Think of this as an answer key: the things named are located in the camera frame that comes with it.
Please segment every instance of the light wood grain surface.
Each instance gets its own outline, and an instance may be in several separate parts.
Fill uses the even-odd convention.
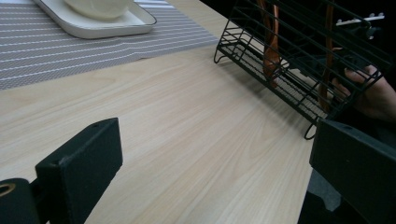
[[[226,20],[169,0],[220,36]],[[296,223],[311,168],[306,121],[216,46],[0,91],[0,179],[117,117],[124,162],[86,223]]]

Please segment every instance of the metal dish rack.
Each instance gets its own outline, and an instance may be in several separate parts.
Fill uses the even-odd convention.
[[[318,5],[309,8],[301,2],[267,0],[266,8],[262,8],[256,0],[237,1],[217,45],[214,61],[219,63],[224,57],[231,59],[316,125],[319,119],[335,119],[352,105],[360,94],[392,69],[394,58],[373,42],[375,29],[367,19],[329,0],[316,1]],[[273,6],[278,8],[278,17]],[[332,20],[331,29],[326,28],[328,7],[332,7],[333,20],[360,22],[336,25]],[[271,22],[278,22],[277,33],[264,25],[263,15]],[[278,39],[277,49],[273,51],[280,59],[271,76],[263,72],[263,60],[268,60],[265,50],[273,47],[266,42],[268,34]],[[338,50],[329,49],[327,40]],[[361,72],[363,83],[352,82],[343,74],[345,67],[359,71],[368,64],[380,73]],[[330,74],[329,79],[324,77],[325,70]],[[335,77],[349,89],[350,95],[343,95],[332,84]],[[319,93],[320,88],[326,91],[325,95]]]

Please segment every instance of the white plate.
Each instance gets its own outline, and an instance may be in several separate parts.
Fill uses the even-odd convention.
[[[129,10],[111,21],[99,21],[85,17],[64,0],[34,0],[67,33],[80,38],[102,38],[118,35],[148,33],[157,22],[145,9],[131,0]]]

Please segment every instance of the human hand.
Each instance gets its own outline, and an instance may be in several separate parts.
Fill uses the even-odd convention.
[[[370,75],[376,72],[376,68],[369,65],[364,71],[352,71],[345,69],[345,75],[353,82],[363,84]],[[337,78],[332,80],[332,84],[342,94],[338,94],[342,98],[348,97],[351,92],[343,86]],[[381,119],[388,122],[396,123],[396,91],[381,77],[370,88],[360,95],[354,104],[354,107],[362,114],[372,119]]]

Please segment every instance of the gray striped table mat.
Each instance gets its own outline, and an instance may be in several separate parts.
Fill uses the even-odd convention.
[[[157,19],[151,32],[87,40],[67,34],[35,4],[0,0],[0,90],[218,43],[163,0],[136,3]]]

